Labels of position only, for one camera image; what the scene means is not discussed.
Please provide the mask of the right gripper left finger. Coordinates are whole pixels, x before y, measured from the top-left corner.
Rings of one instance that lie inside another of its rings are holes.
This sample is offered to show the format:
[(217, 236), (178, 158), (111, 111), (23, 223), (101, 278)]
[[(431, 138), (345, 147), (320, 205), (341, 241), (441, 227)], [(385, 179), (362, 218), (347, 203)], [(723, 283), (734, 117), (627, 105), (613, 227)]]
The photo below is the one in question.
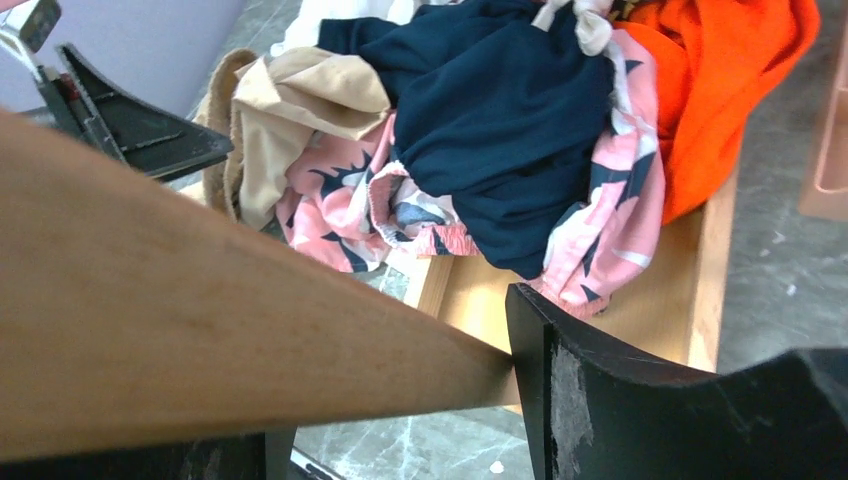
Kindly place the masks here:
[(36, 122), (61, 131), (160, 182), (223, 162), (225, 134), (151, 105), (108, 80), (72, 44), (56, 48), (65, 67), (36, 68), (45, 105)]

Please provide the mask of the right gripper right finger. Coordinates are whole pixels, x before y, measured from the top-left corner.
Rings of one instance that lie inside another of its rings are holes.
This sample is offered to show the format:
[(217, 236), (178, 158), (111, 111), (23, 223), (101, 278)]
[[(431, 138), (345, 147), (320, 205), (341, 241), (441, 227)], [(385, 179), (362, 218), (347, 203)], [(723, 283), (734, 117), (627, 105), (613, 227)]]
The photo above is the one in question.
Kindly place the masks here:
[(719, 375), (638, 349), (523, 284), (506, 319), (538, 479), (843, 479), (847, 352)]

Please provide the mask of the wooden clothes rack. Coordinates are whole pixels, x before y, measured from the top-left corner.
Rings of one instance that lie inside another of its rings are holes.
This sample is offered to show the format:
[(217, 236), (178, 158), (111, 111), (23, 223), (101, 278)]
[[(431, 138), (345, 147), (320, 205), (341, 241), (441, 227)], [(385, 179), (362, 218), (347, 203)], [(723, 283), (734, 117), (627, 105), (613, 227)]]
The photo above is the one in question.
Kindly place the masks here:
[(433, 318), (1, 116), (3, 461), (515, 404), (493, 318)]

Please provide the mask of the pink patterned shorts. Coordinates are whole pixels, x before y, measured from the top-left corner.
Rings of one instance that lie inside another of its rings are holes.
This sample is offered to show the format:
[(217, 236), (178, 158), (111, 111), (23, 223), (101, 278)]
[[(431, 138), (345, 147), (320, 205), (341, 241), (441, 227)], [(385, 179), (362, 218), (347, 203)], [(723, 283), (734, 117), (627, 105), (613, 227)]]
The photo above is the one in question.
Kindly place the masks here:
[[(630, 34), (606, 48), (615, 69), (610, 127), (589, 182), (553, 227), (532, 286), (571, 315), (602, 311), (650, 264), (659, 241), (665, 177), (658, 153), (657, 66)], [(287, 243), (341, 272), (374, 270), (389, 253), (474, 256), (449, 197), (421, 191), (390, 149), (390, 124), (354, 141), (317, 132), (288, 168), (275, 207)]]

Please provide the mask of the navy blue shorts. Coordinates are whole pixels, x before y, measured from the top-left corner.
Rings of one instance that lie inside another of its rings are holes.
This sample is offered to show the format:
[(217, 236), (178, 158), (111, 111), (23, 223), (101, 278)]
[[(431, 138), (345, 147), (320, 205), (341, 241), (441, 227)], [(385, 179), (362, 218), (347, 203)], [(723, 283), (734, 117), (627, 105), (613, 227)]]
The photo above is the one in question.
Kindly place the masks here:
[(578, 35), (594, 18), (571, 1), (464, 1), (401, 25), (325, 19), (317, 44), (375, 69), (415, 184), (451, 198), (491, 265), (533, 279), (611, 116), (613, 65)]

